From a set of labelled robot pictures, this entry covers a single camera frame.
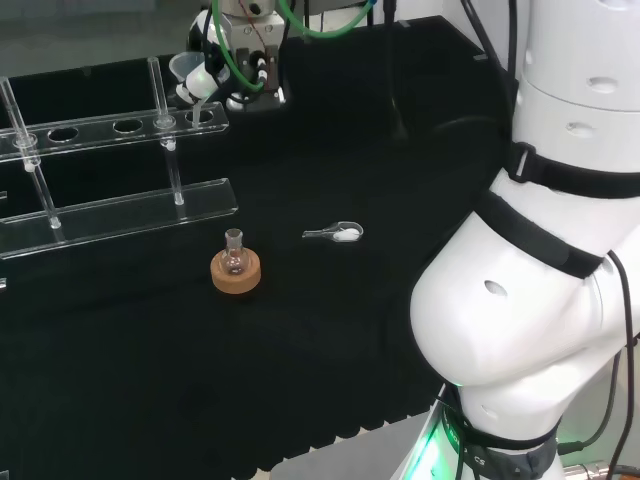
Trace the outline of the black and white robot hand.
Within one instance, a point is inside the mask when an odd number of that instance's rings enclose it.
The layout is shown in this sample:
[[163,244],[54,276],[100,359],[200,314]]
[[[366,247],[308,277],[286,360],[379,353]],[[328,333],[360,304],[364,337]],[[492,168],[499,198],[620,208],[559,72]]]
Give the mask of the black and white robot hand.
[[186,50],[169,69],[167,100],[187,109],[218,101],[231,111],[275,110],[285,103],[280,47],[286,22],[273,1],[203,1]]

